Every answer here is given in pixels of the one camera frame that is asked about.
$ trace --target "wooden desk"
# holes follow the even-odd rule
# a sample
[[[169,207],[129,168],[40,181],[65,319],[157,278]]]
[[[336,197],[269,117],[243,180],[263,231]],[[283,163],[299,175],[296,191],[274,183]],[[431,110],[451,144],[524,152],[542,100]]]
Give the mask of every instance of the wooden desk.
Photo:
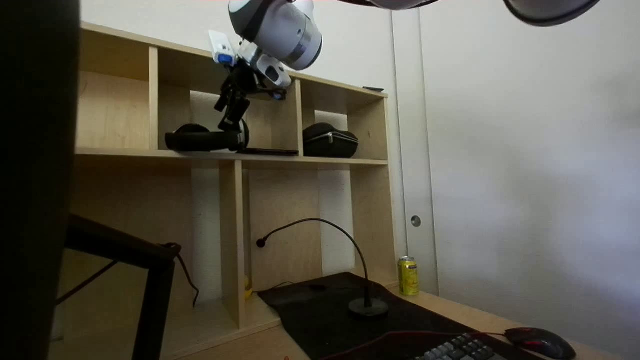
[[[429,310],[479,331],[504,332],[506,329],[512,327],[523,326],[520,323],[503,319],[490,313],[485,313],[484,311],[460,305],[427,293],[420,293],[420,295],[415,297],[405,297],[399,294],[397,288],[391,289],[391,291],[414,304],[428,308]],[[496,336],[496,338],[506,341],[499,336]],[[578,353],[576,360],[621,359],[621,357],[594,350],[574,341],[569,341],[569,343],[571,343],[576,353]],[[279,325],[272,329],[261,331],[245,338],[184,357],[183,360],[282,360],[285,356],[288,356],[290,360],[309,359],[304,351],[302,351],[296,342],[287,334],[284,328]]]

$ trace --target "red and black mouse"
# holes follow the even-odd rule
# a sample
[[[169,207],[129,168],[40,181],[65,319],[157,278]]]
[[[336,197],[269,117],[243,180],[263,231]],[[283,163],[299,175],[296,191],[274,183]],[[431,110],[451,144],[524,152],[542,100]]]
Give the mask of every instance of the red and black mouse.
[[[504,332],[512,344],[558,360],[575,359],[575,350],[553,332],[534,327],[517,327]]]

